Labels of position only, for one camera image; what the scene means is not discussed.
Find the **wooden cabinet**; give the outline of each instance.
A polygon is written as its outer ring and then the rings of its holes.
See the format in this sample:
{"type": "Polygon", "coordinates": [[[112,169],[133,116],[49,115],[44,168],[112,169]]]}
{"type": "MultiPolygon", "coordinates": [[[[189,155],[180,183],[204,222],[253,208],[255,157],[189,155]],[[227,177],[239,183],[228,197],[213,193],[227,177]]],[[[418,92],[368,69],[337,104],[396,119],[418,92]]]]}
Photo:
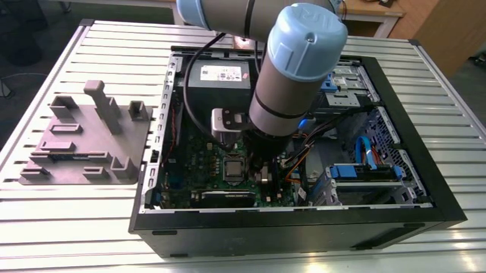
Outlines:
{"type": "Polygon", "coordinates": [[[406,15],[389,38],[416,39],[446,76],[486,42],[484,0],[399,0],[406,15]]]}

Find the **black cable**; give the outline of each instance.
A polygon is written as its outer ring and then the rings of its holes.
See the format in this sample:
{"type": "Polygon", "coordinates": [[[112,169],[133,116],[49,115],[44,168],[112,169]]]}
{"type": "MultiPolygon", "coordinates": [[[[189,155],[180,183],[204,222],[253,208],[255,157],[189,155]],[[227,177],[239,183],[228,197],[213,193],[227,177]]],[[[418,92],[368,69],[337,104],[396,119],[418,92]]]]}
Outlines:
{"type": "Polygon", "coordinates": [[[255,69],[256,69],[256,73],[260,74],[260,67],[257,65],[257,41],[255,41],[255,47],[252,48],[252,51],[255,53],[255,69]]]}
{"type": "Polygon", "coordinates": [[[309,141],[312,140],[313,136],[323,134],[325,131],[332,129],[335,125],[347,117],[352,116],[353,114],[368,112],[373,109],[373,105],[367,105],[360,108],[347,109],[343,113],[336,115],[331,120],[320,124],[307,135],[305,139],[301,142],[301,147],[304,147],[309,141]]]}
{"type": "Polygon", "coordinates": [[[347,17],[347,4],[345,0],[343,0],[343,21],[345,21],[345,17],[347,17]]]}
{"type": "Polygon", "coordinates": [[[195,62],[199,58],[199,56],[203,54],[203,51],[205,51],[223,37],[224,37],[225,33],[220,33],[199,50],[197,52],[193,54],[189,64],[187,65],[187,69],[185,69],[185,75],[184,75],[184,87],[181,89],[181,94],[184,97],[184,106],[185,106],[185,111],[187,114],[191,117],[192,122],[195,123],[196,127],[199,128],[199,130],[201,131],[201,133],[205,135],[205,137],[208,138],[208,140],[212,142],[212,144],[217,145],[219,148],[221,148],[224,151],[231,151],[232,150],[232,145],[231,146],[225,146],[221,142],[219,142],[219,140],[216,140],[216,138],[212,136],[211,132],[205,129],[204,125],[200,123],[200,121],[197,120],[193,112],[192,112],[192,108],[189,105],[189,100],[187,98],[187,86],[189,85],[189,74],[191,74],[191,70],[192,70],[192,66],[195,65],[195,62]]]}
{"type": "Polygon", "coordinates": [[[327,0],[327,2],[328,2],[328,4],[329,4],[329,5],[331,5],[331,7],[332,7],[333,14],[335,14],[335,15],[337,15],[337,14],[336,14],[336,12],[335,12],[335,7],[333,7],[333,5],[332,5],[332,3],[331,3],[331,0],[327,0]]]}

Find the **wire bundle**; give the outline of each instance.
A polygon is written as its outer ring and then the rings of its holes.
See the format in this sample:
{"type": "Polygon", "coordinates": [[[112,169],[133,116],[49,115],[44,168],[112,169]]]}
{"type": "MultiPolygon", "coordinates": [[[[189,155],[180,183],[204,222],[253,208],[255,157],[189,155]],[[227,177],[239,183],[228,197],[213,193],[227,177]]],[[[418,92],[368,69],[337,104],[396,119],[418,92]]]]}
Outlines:
{"type": "Polygon", "coordinates": [[[348,109],[347,111],[344,111],[339,115],[336,115],[333,118],[331,118],[328,121],[325,121],[324,123],[317,125],[317,127],[305,136],[305,139],[301,142],[300,150],[285,161],[285,162],[296,161],[295,164],[292,164],[292,166],[289,167],[289,172],[285,175],[285,181],[299,183],[299,181],[295,179],[291,179],[289,176],[291,176],[291,173],[295,170],[295,168],[299,166],[299,164],[301,164],[304,158],[307,157],[316,138],[320,137],[332,128],[335,128],[337,123],[341,122],[347,117],[349,117],[357,113],[368,112],[372,109],[373,109],[372,105],[368,105],[368,106],[364,106],[360,108],[355,108],[355,109],[348,109]]]}

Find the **orange wire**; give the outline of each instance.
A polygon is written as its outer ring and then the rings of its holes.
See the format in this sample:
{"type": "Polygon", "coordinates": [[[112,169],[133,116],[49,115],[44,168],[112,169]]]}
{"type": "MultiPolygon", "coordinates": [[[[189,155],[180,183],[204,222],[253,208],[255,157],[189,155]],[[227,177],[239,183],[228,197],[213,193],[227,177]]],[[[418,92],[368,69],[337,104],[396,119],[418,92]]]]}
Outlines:
{"type": "Polygon", "coordinates": [[[301,158],[297,160],[297,162],[296,162],[296,164],[295,164],[295,166],[293,166],[293,168],[289,170],[289,172],[287,173],[287,176],[285,176],[285,181],[289,181],[289,182],[293,182],[293,183],[300,183],[300,182],[297,182],[297,180],[295,180],[295,179],[288,179],[288,177],[289,177],[289,175],[291,175],[291,173],[292,173],[292,171],[295,170],[295,168],[299,166],[299,164],[300,164],[300,162],[303,161],[303,159],[305,158],[305,156],[308,155],[308,152],[309,151],[307,151],[305,152],[305,154],[301,156],[301,158]]]}

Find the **motherboard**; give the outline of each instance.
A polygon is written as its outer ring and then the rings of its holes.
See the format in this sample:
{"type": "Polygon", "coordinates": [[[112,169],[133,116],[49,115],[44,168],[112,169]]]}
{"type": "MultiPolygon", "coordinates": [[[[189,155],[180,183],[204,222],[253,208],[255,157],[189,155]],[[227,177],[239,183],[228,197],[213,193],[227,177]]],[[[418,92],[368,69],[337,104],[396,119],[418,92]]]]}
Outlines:
{"type": "Polygon", "coordinates": [[[264,189],[255,177],[245,175],[245,149],[241,141],[231,152],[223,151],[191,128],[181,149],[184,170],[171,168],[159,175],[161,206],[172,209],[293,206],[293,187],[284,183],[280,160],[275,158],[269,179],[276,189],[264,189]]]}

